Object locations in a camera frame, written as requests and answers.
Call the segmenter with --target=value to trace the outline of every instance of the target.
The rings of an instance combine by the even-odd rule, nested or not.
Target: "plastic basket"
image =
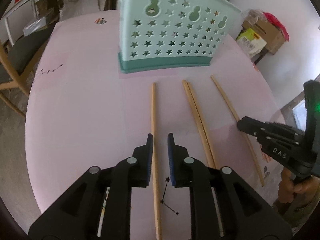
[[[239,14],[225,0],[122,0],[121,71],[209,66]]]

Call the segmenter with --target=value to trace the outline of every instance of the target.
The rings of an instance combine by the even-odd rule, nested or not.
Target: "floor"
[[[3,92],[26,112],[28,98],[19,89]],[[41,213],[29,180],[24,131],[25,119],[0,100],[0,196],[16,222],[28,232]]]

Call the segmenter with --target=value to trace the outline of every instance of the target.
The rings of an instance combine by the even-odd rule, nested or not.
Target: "wooden chair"
[[[0,98],[23,117],[26,115],[1,90],[19,88],[29,97],[30,88],[26,85],[26,79],[41,58],[54,26],[55,23],[50,24],[44,30],[20,38],[8,54],[0,46]]]

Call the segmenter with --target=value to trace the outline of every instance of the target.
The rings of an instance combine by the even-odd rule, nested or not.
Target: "wooden pole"
[[[226,102],[226,104],[228,105],[228,108],[230,109],[233,117],[236,119],[236,121],[238,122],[240,120],[236,110],[234,109],[231,101],[229,100],[228,96],[226,95],[226,93],[224,92],[223,88],[220,86],[219,82],[216,80],[216,78],[211,75],[211,79],[212,81],[214,82],[214,84],[216,85],[217,89],[219,90],[220,94],[222,95],[224,101]],[[254,152],[254,149],[253,149],[253,146],[252,146],[252,143],[251,141],[249,140],[249,137],[246,133],[242,132],[242,135],[244,136],[244,139],[245,141],[247,142],[248,146],[249,146],[249,149],[250,149],[250,152],[251,152],[251,155],[252,155],[252,158],[253,158],[253,162],[254,162],[254,165],[256,167],[256,171],[258,173],[258,176],[259,176],[259,179],[260,179],[260,182],[262,184],[262,186],[265,185],[265,182],[264,182],[264,177],[263,177],[263,173],[261,171],[261,168],[260,168],[260,165],[259,165],[259,161],[258,161],[258,158],[257,158],[257,155],[256,153]]]
[[[204,126],[206,127],[206,125],[204,125],[204,120],[201,119],[199,110],[200,107],[197,105],[197,100],[195,100],[195,95],[192,94],[191,91],[193,91],[193,89],[190,89],[190,83],[188,83],[186,80],[182,81],[182,85],[183,88],[186,92],[186,96],[187,99],[189,101],[190,104],[190,108],[191,108],[191,112],[193,115],[193,118],[195,119],[198,131],[199,131],[199,135],[201,138],[201,142],[203,145],[203,149],[204,149],[204,153],[205,153],[205,157],[207,159],[207,163],[208,166],[210,168],[216,168],[216,164],[214,162],[214,158],[213,158],[213,154],[211,152],[211,148],[210,148],[210,140],[209,140],[209,134],[206,133]]]
[[[153,154],[152,154],[152,184],[153,184],[153,203],[155,210],[156,238],[162,240],[161,220],[160,220],[160,196],[159,196],[159,172],[157,156],[157,133],[156,133],[156,83],[152,84],[151,89],[151,132],[153,135]]]

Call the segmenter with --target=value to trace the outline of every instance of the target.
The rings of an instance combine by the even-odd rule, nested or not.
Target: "pink table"
[[[105,18],[106,24],[95,20]],[[192,82],[211,131],[219,164],[230,166],[271,202],[276,197],[277,163],[262,158],[271,175],[261,188],[249,149],[223,98],[214,74],[242,118],[280,121],[271,90],[235,41],[227,36],[209,67],[122,74],[118,65],[119,12],[104,11],[58,23],[39,63],[26,119],[26,156],[31,185],[44,212],[91,166],[116,165],[145,144],[150,123],[150,91],[157,82],[160,192],[169,176],[167,135],[206,163],[201,140],[181,81]],[[161,206],[164,239],[190,238],[188,189],[168,187]],[[132,191],[131,239],[155,239],[152,185]]]

